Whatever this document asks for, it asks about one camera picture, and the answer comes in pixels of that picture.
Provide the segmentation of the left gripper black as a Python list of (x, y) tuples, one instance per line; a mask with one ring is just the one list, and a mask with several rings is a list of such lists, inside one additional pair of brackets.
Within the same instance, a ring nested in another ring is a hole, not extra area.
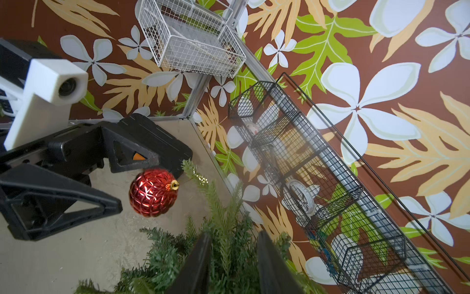
[(112, 173), (150, 169), (160, 156), (123, 130), (79, 124), (8, 151), (1, 147), (1, 214), (17, 240), (39, 241), (122, 212), (120, 199), (91, 186), (108, 158)]

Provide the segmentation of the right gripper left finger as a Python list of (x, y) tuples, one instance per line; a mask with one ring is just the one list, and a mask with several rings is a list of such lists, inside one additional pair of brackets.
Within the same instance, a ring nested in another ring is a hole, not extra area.
[(203, 233), (166, 294), (208, 294), (212, 239)]

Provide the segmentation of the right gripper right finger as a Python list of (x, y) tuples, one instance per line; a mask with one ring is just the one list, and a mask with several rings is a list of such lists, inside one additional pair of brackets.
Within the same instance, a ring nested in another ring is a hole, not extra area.
[(257, 254), (262, 294), (303, 293), (266, 231), (258, 234)]

